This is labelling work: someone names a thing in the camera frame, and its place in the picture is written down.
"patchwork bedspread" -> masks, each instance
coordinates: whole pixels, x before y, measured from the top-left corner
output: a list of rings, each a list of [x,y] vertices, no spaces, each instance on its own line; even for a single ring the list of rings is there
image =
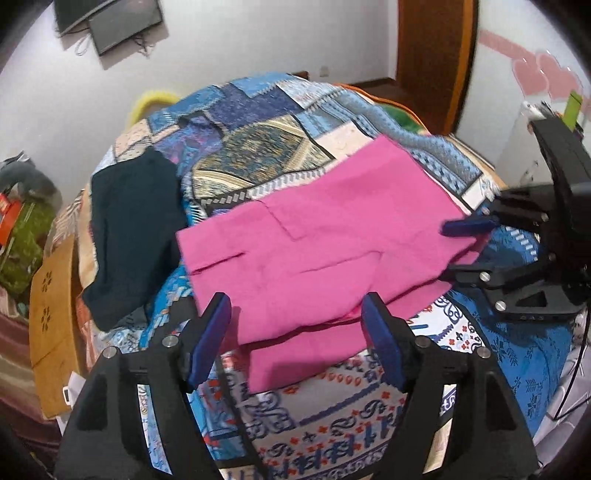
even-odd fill
[[[206,87],[142,120],[117,140],[96,171],[153,145],[177,165],[185,210],[194,225],[275,190],[312,182],[385,134],[406,148],[466,213],[485,205],[496,190],[492,177],[445,138],[417,130],[416,125],[404,129],[387,110],[354,91],[271,73]],[[84,286],[96,272],[88,193],[87,188],[76,209]],[[537,249],[531,234],[501,227],[481,257],[518,265],[536,260]],[[168,321],[170,304],[190,294],[181,264],[156,296],[145,330],[101,333],[91,325],[89,348],[145,348],[154,329]],[[494,351],[531,434],[536,432],[570,349],[567,327],[499,322],[483,295],[469,289],[450,290],[409,323],[443,348],[471,352],[486,345]],[[203,437],[228,478],[269,474],[290,480],[355,480],[370,475],[405,402],[385,382],[370,349],[313,378],[263,394],[248,394],[244,372],[243,359],[228,352],[189,396]],[[442,459],[454,398],[455,388],[449,386],[431,468]],[[152,462],[169,471],[149,389],[140,387],[139,399]]]

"green item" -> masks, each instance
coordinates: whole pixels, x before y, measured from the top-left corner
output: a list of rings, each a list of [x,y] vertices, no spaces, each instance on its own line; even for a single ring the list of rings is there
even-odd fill
[[[583,97],[577,92],[572,90],[569,95],[569,101],[566,102],[566,109],[564,109],[564,115],[562,121],[572,132],[575,125],[577,124],[577,118],[581,111],[581,105],[583,104]]]
[[[390,118],[392,118],[398,125],[400,125],[405,130],[412,132],[414,134],[420,132],[421,130],[424,130],[422,125],[416,123],[416,121],[413,120],[413,118],[401,108],[397,108],[387,103],[378,103],[378,105],[382,107],[382,109],[384,109],[384,111],[390,116]]]
[[[13,297],[19,297],[29,287],[41,266],[43,248],[55,215],[46,203],[23,203],[7,244],[0,251],[0,285]]]

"orange box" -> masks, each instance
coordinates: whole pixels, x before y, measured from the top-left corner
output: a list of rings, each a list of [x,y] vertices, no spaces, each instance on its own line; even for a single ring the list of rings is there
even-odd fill
[[[86,375],[85,346],[76,322],[75,300],[82,291],[74,235],[35,273],[31,283],[29,343],[37,395],[46,418],[70,411],[62,389],[70,374]]]

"wooden door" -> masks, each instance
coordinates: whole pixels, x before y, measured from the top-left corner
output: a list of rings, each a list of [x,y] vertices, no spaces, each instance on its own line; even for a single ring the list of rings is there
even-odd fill
[[[451,133],[467,88],[478,0],[398,0],[396,83],[434,134]]]

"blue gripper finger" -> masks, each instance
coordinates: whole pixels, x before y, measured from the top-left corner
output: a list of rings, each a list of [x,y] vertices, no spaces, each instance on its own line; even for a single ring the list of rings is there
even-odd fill
[[[443,236],[476,236],[490,233],[500,226],[496,216],[472,216],[463,220],[450,220],[441,226]]]
[[[192,320],[207,325],[191,353],[191,371],[187,381],[193,387],[196,388],[207,380],[231,318],[232,302],[226,294],[218,292],[203,315],[197,320]]]
[[[407,378],[402,368],[405,361],[404,354],[388,328],[387,319],[392,317],[378,294],[368,293],[363,297],[361,318],[384,368],[386,379],[400,391],[406,392]]]

